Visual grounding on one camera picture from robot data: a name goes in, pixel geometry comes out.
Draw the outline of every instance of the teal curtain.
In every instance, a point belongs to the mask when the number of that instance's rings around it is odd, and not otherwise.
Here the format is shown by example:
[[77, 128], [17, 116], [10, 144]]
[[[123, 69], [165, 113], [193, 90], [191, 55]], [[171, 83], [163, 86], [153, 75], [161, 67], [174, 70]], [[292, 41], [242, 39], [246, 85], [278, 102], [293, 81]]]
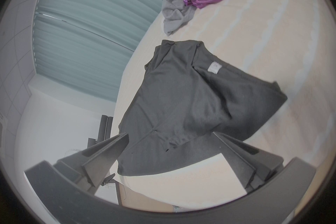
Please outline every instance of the teal curtain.
[[126, 64], [161, 5], [162, 0], [38, 0], [37, 73], [116, 101]]

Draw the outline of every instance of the white wall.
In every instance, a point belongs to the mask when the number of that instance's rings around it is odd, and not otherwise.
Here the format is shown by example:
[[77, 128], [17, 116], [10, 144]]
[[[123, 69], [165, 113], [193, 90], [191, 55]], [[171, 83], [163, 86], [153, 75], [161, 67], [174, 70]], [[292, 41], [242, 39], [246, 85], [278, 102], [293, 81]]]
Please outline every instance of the white wall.
[[11, 0], [0, 21], [0, 111], [8, 119], [5, 158], [1, 162], [16, 185], [14, 143], [23, 110], [31, 96], [35, 75], [32, 21], [37, 0]]
[[[55, 223], [31, 190], [24, 171], [42, 160], [54, 164], [71, 149], [86, 149], [88, 138], [97, 138], [102, 113], [59, 100], [67, 99], [66, 94], [58, 93], [59, 99], [51, 96], [56, 93], [46, 91], [47, 81], [50, 83], [49, 86], [57, 84], [39, 75], [29, 83], [32, 95], [17, 130], [14, 160], [19, 193], [43, 221]], [[83, 100], [85, 99], [77, 98], [76, 102], [80, 105]], [[114, 188], [100, 189], [97, 196], [118, 203]]]

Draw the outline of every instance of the beige bedspread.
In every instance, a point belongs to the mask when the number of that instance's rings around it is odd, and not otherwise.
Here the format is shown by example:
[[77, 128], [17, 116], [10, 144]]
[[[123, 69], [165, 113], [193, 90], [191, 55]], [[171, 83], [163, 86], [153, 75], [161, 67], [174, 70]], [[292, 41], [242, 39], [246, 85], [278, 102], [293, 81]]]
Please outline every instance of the beige bedspread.
[[[325, 0], [224, 0], [198, 9], [169, 37], [162, 21], [159, 14], [124, 71], [112, 136], [119, 133], [118, 125], [143, 80], [144, 65], [162, 39], [200, 40], [223, 61], [260, 79], [276, 80], [288, 96], [246, 142], [283, 156], [284, 164], [295, 156], [314, 166], [322, 162], [336, 144], [336, 24]], [[221, 155], [169, 173], [116, 179], [148, 197], [190, 209], [245, 194]]]

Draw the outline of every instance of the white clothing label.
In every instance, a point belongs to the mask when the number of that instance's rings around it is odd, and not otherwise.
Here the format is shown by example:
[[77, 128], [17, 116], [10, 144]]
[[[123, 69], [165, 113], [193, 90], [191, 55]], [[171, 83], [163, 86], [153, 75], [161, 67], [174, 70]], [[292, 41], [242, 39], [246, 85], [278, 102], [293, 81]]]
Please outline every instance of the white clothing label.
[[217, 74], [218, 71], [222, 68], [223, 66], [220, 65], [218, 62], [212, 62], [211, 65], [208, 68], [208, 72], [212, 72], [214, 74]]

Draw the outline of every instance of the dark gray garment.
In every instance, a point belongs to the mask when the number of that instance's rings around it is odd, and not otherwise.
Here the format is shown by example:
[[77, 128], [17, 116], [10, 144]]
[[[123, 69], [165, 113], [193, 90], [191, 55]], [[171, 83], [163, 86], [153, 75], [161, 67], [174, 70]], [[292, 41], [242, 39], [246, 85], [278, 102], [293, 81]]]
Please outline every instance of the dark gray garment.
[[[217, 74], [208, 71], [213, 62], [222, 66]], [[219, 154], [212, 131], [243, 141], [287, 99], [276, 82], [221, 61], [201, 41], [163, 40], [145, 69], [119, 125], [129, 134], [118, 158], [123, 176], [173, 171]]]
[[163, 0], [163, 30], [167, 36], [194, 17], [196, 7], [186, 6], [183, 0]]

